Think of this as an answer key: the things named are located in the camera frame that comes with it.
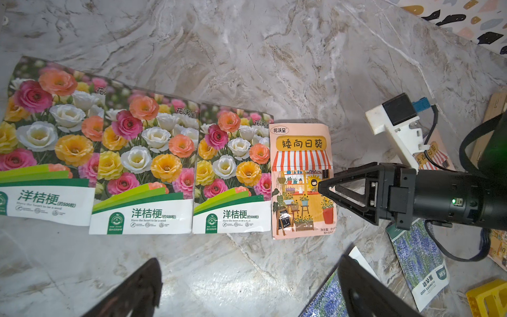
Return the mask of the sunflower seed packet pink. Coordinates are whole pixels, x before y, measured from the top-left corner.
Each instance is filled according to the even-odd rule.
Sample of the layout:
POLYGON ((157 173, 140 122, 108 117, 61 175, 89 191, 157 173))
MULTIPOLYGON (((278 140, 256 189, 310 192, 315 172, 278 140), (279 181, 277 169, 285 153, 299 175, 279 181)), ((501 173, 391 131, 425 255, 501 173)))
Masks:
POLYGON ((414 155, 415 160, 419 164, 419 170, 440 170, 439 166, 445 169, 455 170, 455 166, 448 155, 448 151, 442 141, 440 132, 437 129, 435 129, 430 137, 428 145, 430 148, 427 150, 427 154, 431 161, 437 164, 437 166, 433 165, 428 158, 426 158, 424 152, 421 152, 414 155))
POLYGON ((269 128, 272 237, 275 240, 331 235, 337 210, 318 191, 334 175, 329 128, 279 123, 269 128))
POLYGON ((506 244, 507 233, 506 231, 492 230, 491 232, 491 247, 488 257, 506 271, 506 244))

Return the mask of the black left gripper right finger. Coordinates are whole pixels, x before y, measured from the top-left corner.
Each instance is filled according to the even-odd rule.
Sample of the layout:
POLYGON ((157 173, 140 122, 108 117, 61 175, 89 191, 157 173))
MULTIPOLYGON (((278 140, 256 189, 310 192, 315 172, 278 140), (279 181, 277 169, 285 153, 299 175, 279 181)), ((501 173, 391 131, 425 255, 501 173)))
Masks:
POLYGON ((349 316, 419 316, 356 260, 343 255, 338 276, 349 316))

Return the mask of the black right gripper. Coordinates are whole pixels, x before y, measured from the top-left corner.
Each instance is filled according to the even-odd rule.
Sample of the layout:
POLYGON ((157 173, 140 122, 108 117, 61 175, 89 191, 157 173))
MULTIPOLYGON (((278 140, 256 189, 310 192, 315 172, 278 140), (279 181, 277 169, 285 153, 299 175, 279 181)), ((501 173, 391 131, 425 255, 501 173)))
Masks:
POLYGON ((384 219, 408 231, 413 222, 416 177, 415 169, 397 163, 371 162, 335 173, 318 184, 318 192, 373 225, 384 219), (358 180, 364 180, 365 188, 374 184, 374 193, 366 190, 360 194, 346 188, 345 184, 358 180))

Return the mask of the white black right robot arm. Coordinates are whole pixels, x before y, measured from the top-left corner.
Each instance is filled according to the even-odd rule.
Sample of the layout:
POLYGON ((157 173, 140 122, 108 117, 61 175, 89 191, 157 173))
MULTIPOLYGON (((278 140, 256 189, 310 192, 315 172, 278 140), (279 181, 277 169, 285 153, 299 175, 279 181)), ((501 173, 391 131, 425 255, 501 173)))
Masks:
POLYGON ((506 114, 472 130, 459 158, 465 172, 415 170, 397 163, 371 162, 321 181, 320 194, 377 225, 381 219, 408 230, 415 218, 486 229, 506 230, 506 114), (466 155, 467 146, 491 132, 488 157, 497 170, 480 171, 466 155))

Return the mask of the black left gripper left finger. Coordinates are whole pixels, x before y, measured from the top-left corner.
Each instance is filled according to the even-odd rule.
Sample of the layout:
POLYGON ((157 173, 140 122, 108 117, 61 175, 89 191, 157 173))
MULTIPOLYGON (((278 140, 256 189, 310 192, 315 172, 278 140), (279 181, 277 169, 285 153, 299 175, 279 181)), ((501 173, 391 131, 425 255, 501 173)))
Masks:
POLYGON ((161 266, 151 258, 84 315, 153 316, 161 293, 161 266))

